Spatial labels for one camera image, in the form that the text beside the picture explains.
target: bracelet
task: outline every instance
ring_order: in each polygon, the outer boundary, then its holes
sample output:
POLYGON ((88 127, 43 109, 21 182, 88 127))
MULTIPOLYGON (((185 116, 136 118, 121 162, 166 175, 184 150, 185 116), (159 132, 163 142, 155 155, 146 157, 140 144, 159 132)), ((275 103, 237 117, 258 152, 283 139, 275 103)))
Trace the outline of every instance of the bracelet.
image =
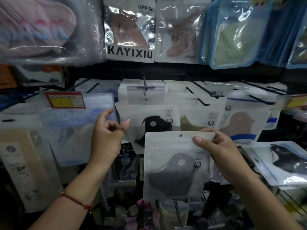
POLYGON ((92 210, 92 208, 93 208, 93 205, 84 205, 84 204, 82 204, 81 202, 79 202, 75 198, 73 198, 73 197, 69 196, 68 194, 66 194, 64 190, 59 195, 65 197, 65 198, 68 198, 71 201, 74 201, 76 204, 79 204, 80 206, 84 207, 84 209, 87 210, 88 212, 90 212, 92 210))

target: yellow label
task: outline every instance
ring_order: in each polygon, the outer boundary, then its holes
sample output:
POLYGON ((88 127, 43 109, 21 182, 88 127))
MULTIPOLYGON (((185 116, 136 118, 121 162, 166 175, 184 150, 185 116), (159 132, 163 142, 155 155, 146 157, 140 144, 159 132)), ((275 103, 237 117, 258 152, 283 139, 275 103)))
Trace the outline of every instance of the yellow label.
POLYGON ((70 98, 50 98, 53 107, 71 108, 73 107, 70 98))
POLYGON ((307 96, 293 98, 287 108, 294 108, 300 106, 307 106, 307 96))

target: person's right hand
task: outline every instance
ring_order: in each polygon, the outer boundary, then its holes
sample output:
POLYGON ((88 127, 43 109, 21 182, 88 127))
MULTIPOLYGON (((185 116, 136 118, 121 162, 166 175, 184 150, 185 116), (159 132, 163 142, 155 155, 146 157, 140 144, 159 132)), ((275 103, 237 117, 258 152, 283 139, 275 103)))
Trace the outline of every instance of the person's right hand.
POLYGON ((247 179, 257 177, 229 136, 216 129, 205 128, 201 131, 215 132, 213 143, 201 137, 193 141, 199 147, 209 151, 223 177, 234 186, 244 185, 247 179))

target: orange package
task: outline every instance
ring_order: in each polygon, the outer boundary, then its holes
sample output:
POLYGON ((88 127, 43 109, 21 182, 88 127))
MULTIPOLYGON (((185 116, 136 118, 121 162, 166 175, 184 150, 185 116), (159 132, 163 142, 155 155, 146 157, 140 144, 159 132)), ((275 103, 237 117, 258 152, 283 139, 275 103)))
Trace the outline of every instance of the orange package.
POLYGON ((0 64, 0 89, 16 88, 17 83, 8 65, 0 64))

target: person's left hand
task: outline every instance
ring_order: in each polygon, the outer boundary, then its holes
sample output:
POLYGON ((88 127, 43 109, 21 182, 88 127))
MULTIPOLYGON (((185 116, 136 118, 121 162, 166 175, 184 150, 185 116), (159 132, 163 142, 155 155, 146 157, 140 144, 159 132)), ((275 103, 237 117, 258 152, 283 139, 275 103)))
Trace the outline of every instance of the person's left hand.
POLYGON ((91 140, 90 165, 107 166, 109 169, 120 153, 122 137, 129 127, 130 120, 125 120, 121 124, 115 121, 106 121, 113 111, 113 109, 104 111, 96 121, 91 140))

